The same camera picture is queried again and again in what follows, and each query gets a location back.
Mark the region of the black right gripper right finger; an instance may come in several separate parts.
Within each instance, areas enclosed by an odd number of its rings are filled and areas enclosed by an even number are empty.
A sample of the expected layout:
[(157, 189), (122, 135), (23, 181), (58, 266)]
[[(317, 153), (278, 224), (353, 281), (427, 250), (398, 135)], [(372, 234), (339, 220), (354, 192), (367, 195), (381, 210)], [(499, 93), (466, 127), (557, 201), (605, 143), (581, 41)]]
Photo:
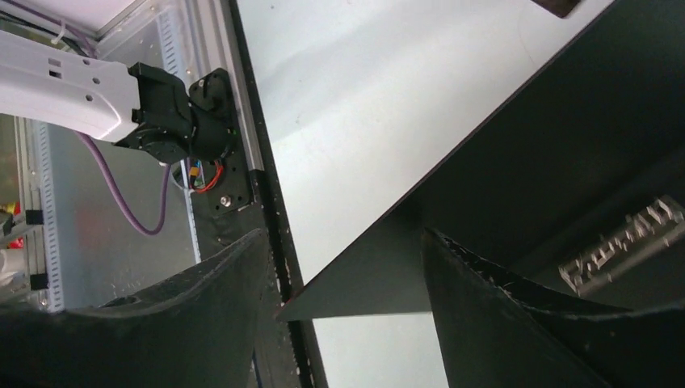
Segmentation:
[(681, 387), (684, 304), (628, 310), (528, 280), (437, 230), (422, 233), (452, 387)]

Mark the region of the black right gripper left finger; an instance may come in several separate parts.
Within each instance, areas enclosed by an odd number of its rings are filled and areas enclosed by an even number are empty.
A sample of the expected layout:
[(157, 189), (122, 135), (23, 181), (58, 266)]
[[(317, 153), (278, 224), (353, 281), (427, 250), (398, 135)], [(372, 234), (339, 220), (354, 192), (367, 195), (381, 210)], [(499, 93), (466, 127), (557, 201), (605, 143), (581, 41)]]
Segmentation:
[(4, 387), (244, 387), (268, 273), (264, 230), (100, 307), (1, 309)]

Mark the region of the red folder with black inside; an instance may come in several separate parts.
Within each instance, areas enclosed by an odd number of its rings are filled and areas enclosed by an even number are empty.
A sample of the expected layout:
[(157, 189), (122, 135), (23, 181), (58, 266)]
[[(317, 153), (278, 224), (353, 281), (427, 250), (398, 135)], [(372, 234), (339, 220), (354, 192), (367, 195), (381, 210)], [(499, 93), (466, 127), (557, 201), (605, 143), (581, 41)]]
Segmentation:
[(662, 196), (684, 202), (684, 4), (617, 1), (278, 316), (429, 311), (427, 228), (568, 293), (558, 266)]

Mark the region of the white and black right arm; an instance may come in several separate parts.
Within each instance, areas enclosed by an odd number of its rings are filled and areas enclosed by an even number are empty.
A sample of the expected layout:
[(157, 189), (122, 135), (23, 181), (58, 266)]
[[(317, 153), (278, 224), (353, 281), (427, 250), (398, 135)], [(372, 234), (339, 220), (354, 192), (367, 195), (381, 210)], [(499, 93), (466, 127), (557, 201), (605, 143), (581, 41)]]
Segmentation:
[[(674, 34), (605, 22), (586, 27), (497, 112), (527, 129), (568, 130), (527, 157), (588, 150), (571, 141), (600, 134), (609, 120), (633, 125), (636, 143), (659, 146), (682, 132), (680, 83), (647, 67), (681, 56)], [(225, 124), (195, 123), (181, 81), (154, 67), (128, 67), (65, 53), (11, 34), (1, 39), (5, 113), (120, 141), (143, 133), (145, 147), (183, 135), (229, 142)], [(1, 310), (1, 383), (9, 387), (229, 387), (247, 378), (258, 300), (267, 273), (267, 236), (254, 230), (198, 264), (122, 302), (46, 313)], [(425, 230), (421, 282), (427, 299), (360, 280), (319, 275), (288, 301), (287, 321), (429, 310), (448, 381), (463, 387), (681, 387), (684, 304), (626, 310), (557, 292), (481, 258), (437, 230)]]

